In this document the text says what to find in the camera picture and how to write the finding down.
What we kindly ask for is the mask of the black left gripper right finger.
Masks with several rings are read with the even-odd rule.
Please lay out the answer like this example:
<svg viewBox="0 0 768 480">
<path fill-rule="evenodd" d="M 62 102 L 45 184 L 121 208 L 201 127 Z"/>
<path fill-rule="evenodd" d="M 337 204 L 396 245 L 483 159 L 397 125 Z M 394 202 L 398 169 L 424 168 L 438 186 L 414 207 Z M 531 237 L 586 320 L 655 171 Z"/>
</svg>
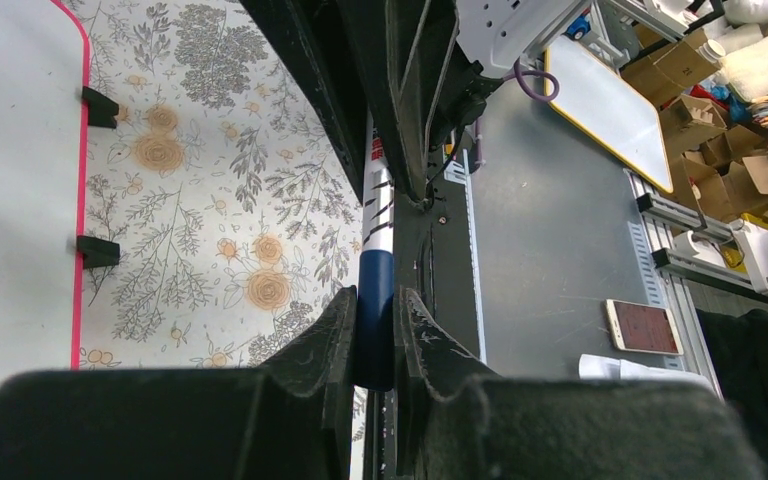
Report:
<svg viewBox="0 0 768 480">
<path fill-rule="evenodd" d="M 503 377 L 394 297 L 394 467 L 411 479 L 763 479 L 736 414 L 689 382 Z"/>
</svg>

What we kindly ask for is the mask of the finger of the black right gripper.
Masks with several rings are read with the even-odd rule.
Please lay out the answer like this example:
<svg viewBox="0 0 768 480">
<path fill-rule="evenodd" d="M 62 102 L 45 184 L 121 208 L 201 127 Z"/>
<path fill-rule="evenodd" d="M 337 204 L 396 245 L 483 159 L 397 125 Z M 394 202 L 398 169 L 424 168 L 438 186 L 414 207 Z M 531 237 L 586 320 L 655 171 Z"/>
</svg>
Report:
<svg viewBox="0 0 768 480">
<path fill-rule="evenodd" d="M 432 124 L 457 36 L 452 1 L 253 0 L 243 7 L 313 107 L 355 192 L 365 132 L 396 190 L 426 196 Z"/>
</svg>

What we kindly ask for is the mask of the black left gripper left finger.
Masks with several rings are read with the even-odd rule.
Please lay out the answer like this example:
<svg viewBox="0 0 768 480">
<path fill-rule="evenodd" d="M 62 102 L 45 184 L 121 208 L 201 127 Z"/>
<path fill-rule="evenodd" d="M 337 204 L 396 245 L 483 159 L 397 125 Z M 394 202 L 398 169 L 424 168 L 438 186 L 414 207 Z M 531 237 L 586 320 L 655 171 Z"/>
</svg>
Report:
<svg viewBox="0 0 768 480">
<path fill-rule="evenodd" d="M 254 368 L 34 371 L 0 386 L 0 479 L 345 479 L 357 293 Z"/>
</svg>

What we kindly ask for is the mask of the pink framed whiteboard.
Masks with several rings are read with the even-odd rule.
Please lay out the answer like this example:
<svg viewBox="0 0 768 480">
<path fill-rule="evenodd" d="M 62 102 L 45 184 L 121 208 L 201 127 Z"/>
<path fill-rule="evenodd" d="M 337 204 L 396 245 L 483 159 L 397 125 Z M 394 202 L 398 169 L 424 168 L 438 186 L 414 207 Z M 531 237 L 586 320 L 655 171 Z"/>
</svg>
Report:
<svg viewBox="0 0 768 480">
<path fill-rule="evenodd" d="M 79 363 L 90 41 L 59 1 L 0 1 L 0 385 Z"/>
</svg>

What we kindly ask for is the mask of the whiteboard marker pen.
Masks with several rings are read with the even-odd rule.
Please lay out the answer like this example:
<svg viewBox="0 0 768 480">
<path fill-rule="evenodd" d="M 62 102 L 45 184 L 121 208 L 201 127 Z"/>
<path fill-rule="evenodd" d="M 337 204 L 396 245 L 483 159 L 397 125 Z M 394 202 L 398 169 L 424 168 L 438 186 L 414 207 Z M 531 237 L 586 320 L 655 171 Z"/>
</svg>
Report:
<svg viewBox="0 0 768 480">
<path fill-rule="evenodd" d="M 394 206 L 383 141 L 368 115 L 353 373 L 357 386 L 380 392 L 394 385 Z"/>
</svg>

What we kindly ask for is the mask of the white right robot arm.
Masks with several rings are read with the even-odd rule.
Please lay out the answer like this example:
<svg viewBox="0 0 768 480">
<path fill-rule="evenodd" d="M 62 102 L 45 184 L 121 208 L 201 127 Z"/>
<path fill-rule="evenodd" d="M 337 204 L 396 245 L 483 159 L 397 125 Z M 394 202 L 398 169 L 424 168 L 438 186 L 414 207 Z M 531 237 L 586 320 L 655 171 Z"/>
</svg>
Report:
<svg viewBox="0 0 768 480">
<path fill-rule="evenodd" d="M 396 189 L 426 195 L 448 135 L 484 112 L 518 60 L 531 59 L 583 1 L 265 0 L 250 15 L 317 114 L 356 193 L 374 126 Z"/>
</svg>

